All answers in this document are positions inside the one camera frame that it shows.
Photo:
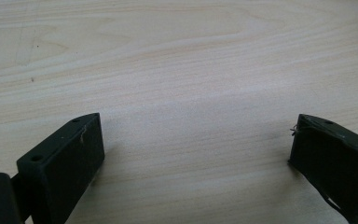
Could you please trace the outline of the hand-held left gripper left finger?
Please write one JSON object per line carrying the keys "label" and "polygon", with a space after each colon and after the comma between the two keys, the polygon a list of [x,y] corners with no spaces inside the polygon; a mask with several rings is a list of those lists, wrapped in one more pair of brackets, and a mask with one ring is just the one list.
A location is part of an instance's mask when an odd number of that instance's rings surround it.
{"label": "hand-held left gripper left finger", "polygon": [[64,224],[103,160],[100,115],[68,121],[17,160],[12,181],[21,218]]}

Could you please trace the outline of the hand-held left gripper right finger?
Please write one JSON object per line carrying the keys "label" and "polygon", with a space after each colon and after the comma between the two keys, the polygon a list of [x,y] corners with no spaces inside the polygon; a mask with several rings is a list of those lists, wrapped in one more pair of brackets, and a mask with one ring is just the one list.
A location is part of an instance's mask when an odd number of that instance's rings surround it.
{"label": "hand-held left gripper right finger", "polygon": [[350,224],[358,224],[358,134],[301,114],[288,162]]}

